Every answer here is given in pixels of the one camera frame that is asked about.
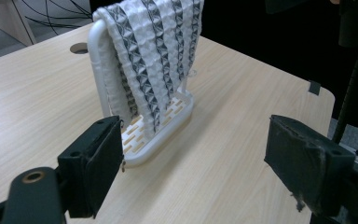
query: light wooden tabletop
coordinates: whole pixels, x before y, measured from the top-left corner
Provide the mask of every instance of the light wooden tabletop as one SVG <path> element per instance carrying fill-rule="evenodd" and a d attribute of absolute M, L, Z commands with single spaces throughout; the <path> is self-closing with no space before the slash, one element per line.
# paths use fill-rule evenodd
<path fill-rule="evenodd" d="M 0 58 L 0 202 L 11 180 L 57 156 L 103 117 L 90 25 Z M 310 222 L 264 162 L 271 114 L 327 134 L 330 91 L 201 37 L 188 81 L 192 116 L 144 165 L 118 173 L 96 219 L 68 223 Z"/>

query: white towel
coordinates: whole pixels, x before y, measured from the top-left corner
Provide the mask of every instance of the white towel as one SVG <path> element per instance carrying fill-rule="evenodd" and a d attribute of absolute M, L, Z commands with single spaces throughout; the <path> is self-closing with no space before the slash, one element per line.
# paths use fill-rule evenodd
<path fill-rule="evenodd" d="M 99 46 L 112 114 L 128 126 L 141 114 L 145 137 L 160 128 L 194 62 L 203 0 L 124 0 L 93 13 L 108 35 Z"/>

